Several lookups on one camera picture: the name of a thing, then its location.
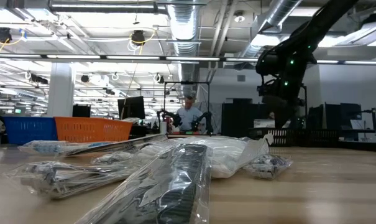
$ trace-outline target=orange basket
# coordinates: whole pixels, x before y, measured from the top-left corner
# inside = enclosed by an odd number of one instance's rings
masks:
[[[128,140],[132,123],[104,118],[54,117],[59,141],[97,142]]]

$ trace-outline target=light blue shirt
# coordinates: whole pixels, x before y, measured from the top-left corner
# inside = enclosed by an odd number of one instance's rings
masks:
[[[185,108],[180,108],[177,111],[177,114],[180,115],[181,117],[181,126],[180,126],[180,131],[190,131],[192,130],[192,121],[195,121],[198,119],[203,113],[198,109],[191,107],[190,109],[185,109]],[[200,123],[203,124],[205,121],[205,118],[201,120]]]

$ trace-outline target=wooden table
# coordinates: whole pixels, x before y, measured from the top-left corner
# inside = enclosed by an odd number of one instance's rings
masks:
[[[212,180],[210,223],[376,223],[376,152],[294,147],[272,152],[294,160],[276,180],[255,180],[245,172]],[[0,174],[42,159],[0,147]],[[0,175],[0,223],[74,223],[116,186],[48,201]]]

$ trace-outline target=blue basket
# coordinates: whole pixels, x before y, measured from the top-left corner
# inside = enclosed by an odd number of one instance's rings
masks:
[[[57,141],[54,118],[4,117],[8,142],[22,145],[33,140]]]

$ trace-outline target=man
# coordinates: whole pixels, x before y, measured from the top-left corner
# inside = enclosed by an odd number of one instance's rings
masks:
[[[177,111],[177,114],[180,115],[182,124],[180,126],[180,131],[191,131],[192,130],[192,122],[196,121],[203,113],[195,107],[192,107],[193,105],[193,97],[187,96],[185,97],[185,107],[180,108]],[[200,121],[200,125],[198,129],[200,130],[200,127],[202,124],[204,124],[205,118],[203,118]]]

